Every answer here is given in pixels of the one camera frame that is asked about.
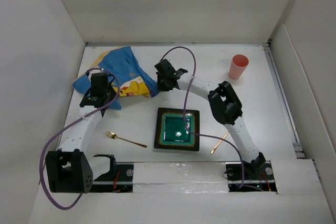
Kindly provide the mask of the pink plastic cup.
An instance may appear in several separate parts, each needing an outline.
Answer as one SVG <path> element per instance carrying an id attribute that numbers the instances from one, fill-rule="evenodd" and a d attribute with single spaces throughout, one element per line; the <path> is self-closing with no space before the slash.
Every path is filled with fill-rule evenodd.
<path id="1" fill-rule="evenodd" d="M 234 55 L 230 64 L 228 76 L 237 80 L 243 74 L 249 64 L 249 59 L 245 55 Z"/>

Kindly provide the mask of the gold spoon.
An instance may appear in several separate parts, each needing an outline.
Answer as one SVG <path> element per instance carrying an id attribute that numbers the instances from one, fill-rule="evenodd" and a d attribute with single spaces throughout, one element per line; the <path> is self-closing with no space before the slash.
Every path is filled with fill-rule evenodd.
<path id="1" fill-rule="evenodd" d="M 223 140 L 225 140 L 226 137 L 228 137 L 229 132 L 226 132 L 226 134 L 222 137 L 221 140 L 219 140 L 219 142 L 213 147 L 213 149 L 211 150 L 210 154 L 213 155 L 214 152 L 218 149 L 218 147 L 221 145 L 221 143 L 223 142 Z"/>

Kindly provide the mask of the square green ceramic plate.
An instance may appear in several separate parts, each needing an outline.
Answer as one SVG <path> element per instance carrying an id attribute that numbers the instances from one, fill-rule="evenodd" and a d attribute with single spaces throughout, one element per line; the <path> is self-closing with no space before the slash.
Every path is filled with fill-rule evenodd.
<path id="1" fill-rule="evenodd" d="M 198 110 L 158 108 L 154 148 L 198 152 L 200 133 Z"/>

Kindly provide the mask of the blue Pikachu placemat cloth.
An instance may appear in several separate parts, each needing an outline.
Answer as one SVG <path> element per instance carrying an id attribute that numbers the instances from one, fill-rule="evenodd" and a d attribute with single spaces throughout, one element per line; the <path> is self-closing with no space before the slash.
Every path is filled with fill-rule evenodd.
<path id="1" fill-rule="evenodd" d="M 90 67 L 106 69 L 116 76 L 118 83 L 112 77 L 109 82 L 114 90 L 120 88 L 119 97 L 153 98 L 159 93 L 156 82 L 140 67 L 130 46 L 101 53 Z"/>

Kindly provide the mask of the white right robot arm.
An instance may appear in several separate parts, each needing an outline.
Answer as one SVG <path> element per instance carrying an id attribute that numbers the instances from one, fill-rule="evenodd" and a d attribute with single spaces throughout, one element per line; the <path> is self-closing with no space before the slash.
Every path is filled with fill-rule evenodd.
<path id="1" fill-rule="evenodd" d="M 178 69 L 163 59 L 155 65 L 157 88 L 170 91 L 174 88 L 189 91 L 209 102 L 214 119 L 230 133 L 242 157 L 243 173 L 254 179 L 261 174 L 266 160 L 253 142 L 243 119 L 242 103 L 232 85 L 223 81 L 214 83 L 192 76 L 185 69 Z"/>

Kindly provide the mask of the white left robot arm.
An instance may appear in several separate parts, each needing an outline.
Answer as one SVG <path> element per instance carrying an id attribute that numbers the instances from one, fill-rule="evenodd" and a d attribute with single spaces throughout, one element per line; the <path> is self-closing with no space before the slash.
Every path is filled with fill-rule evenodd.
<path id="1" fill-rule="evenodd" d="M 86 157 L 96 126 L 118 94 L 109 80 L 111 76 L 107 72 L 91 75 L 91 86 L 79 104 L 78 122 L 70 127 L 68 136 L 57 150 L 47 153 L 45 162 L 51 192 L 88 193 L 96 179 L 112 180 L 117 175 L 113 155 Z"/>

